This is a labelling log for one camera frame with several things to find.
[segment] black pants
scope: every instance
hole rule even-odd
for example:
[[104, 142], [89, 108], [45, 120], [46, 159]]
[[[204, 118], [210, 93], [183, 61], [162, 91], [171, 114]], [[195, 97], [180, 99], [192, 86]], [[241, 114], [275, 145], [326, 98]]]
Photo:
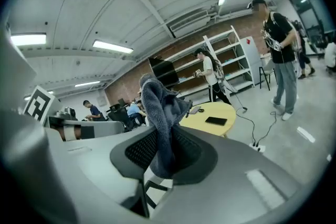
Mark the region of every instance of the black pants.
[[130, 119], [138, 119], [140, 125], [141, 124], [145, 124], [144, 120], [143, 120], [143, 117], [140, 113], [134, 113], [134, 114], [131, 114], [129, 115], [129, 118]]
[[310, 59], [306, 55], [306, 46], [305, 46], [305, 44], [302, 44], [302, 50], [301, 50], [301, 52], [299, 54], [299, 63], [300, 63], [301, 69], [305, 69], [305, 63], [306, 64], [310, 63]]
[[212, 85], [212, 97], [211, 99], [211, 87], [209, 87], [209, 99], [211, 102], [216, 102], [216, 96], [221, 99], [224, 103], [231, 104], [225, 94], [221, 91], [218, 83]]
[[330, 71], [332, 71], [332, 72], [336, 72], [336, 66], [334, 66], [334, 67], [327, 67]]

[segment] woman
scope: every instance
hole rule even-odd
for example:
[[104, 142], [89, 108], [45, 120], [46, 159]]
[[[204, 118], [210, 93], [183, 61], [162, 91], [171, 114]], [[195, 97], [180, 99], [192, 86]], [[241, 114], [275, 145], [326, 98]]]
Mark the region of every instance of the woman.
[[304, 38], [305, 33], [303, 32], [303, 29], [300, 26], [300, 23], [298, 21], [293, 22], [293, 25], [296, 29], [296, 31], [299, 33], [300, 39], [301, 39], [301, 50], [299, 52], [299, 63], [301, 67], [301, 76], [298, 77], [298, 79], [304, 79], [306, 77], [306, 71], [305, 71], [305, 63], [309, 65], [310, 72], [309, 75], [312, 75], [315, 73], [314, 67], [311, 65], [310, 59], [306, 55], [306, 43]]
[[224, 103], [231, 105], [228, 98], [221, 91], [218, 80], [216, 78], [215, 72], [217, 72], [217, 64], [215, 59], [212, 57], [210, 52], [204, 49], [197, 49], [194, 52], [194, 55], [197, 55], [199, 60], [203, 61], [203, 69], [204, 71], [196, 76], [205, 76], [207, 83], [209, 84], [209, 99], [211, 102], [216, 101], [216, 96], [221, 99]]

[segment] yellow round table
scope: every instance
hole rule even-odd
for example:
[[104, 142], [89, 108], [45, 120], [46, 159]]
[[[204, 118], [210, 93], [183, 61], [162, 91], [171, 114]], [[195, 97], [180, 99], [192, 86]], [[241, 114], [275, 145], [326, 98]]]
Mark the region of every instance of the yellow round table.
[[[201, 109], [204, 109], [204, 112], [198, 111], [194, 115], [189, 114], [187, 118], [184, 116], [182, 121], [180, 121], [180, 125], [226, 137], [227, 131], [231, 129], [236, 120], [235, 109], [223, 102], [204, 103], [196, 106], [200, 106]], [[205, 122], [208, 117], [224, 118], [227, 121], [224, 126], [221, 126]]]

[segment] blue shirt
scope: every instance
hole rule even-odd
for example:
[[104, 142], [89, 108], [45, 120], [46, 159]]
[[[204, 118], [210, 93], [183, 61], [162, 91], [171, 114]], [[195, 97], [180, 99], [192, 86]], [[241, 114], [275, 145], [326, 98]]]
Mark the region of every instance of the blue shirt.
[[127, 115], [130, 116], [132, 114], [139, 113], [140, 109], [136, 104], [132, 104], [130, 108], [127, 110]]
[[91, 115], [98, 116], [100, 114], [100, 118], [92, 118], [94, 121], [105, 121], [103, 113], [101, 113], [96, 106], [92, 105], [90, 107]]

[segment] red brick wall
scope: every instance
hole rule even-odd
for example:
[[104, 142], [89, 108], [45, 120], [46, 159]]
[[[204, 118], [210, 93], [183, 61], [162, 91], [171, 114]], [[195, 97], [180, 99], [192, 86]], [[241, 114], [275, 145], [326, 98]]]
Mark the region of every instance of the red brick wall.
[[[262, 28], [262, 21], [258, 20], [254, 16], [244, 16], [232, 20], [227, 20], [225, 22], [210, 26], [207, 29], [204, 29], [198, 33], [190, 35], [185, 39], [179, 40], [176, 43], [162, 49], [160, 52], [156, 53], [154, 56], [162, 56], [162, 59], [166, 59], [167, 57], [178, 53], [179, 51], [190, 47], [200, 41], [203, 40], [203, 36], [206, 35], [208, 38], [218, 35], [222, 32], [230, 30], [230, 26], [233, 25], [236, 29], [238, 36], [240, 38], [252, 36], [258, 51], [261, 54], [267, 52], [266, 45], [264, 40], [260, 34], [260, 30]], [[223, 40], [214, 45], [214, 49], [218, 49], [228, 45], [228, 41]], [[234, 54], [231, 50], [224, 52], [218, 55], [218, 58], [221, 62], [224, 62], [225, 59], [234, 58]], [[178, 61], [174, 62], [174, 67], [179, 67], [187, 62], [192, 61], [194, 58], [191, 55], [187, 55]], [[198, 63], [189, 68], [186, 68], [178, 73], [179, 77], [189, 77], [192, 72], [198, 68], [203, 68], [202, 63]], [[239, 68], [237, 63], [233, 63], [224, 67], [225, 73], [231, 73]], [[140, 65], [133, 68], [131, 71], [127, 72], [117, 81], [115, 81], [112, 85], [106, 88], [105, 92], [110, 101], [110, 104], [118, 103], [118, 99], [124, 98], [125, 101], [130, 101], [138, 96], [139, 91], [139, 79], [145, 73], [151, 72], [151, 68], [149, 66], [148, 61], [142, 62]], [[199, 84], [202, 84], [203, 81], [200, 79], [192, 79], [187, 82], [179, 84], [175, 90], [183, 90], [191, 87], [195, 87]]]

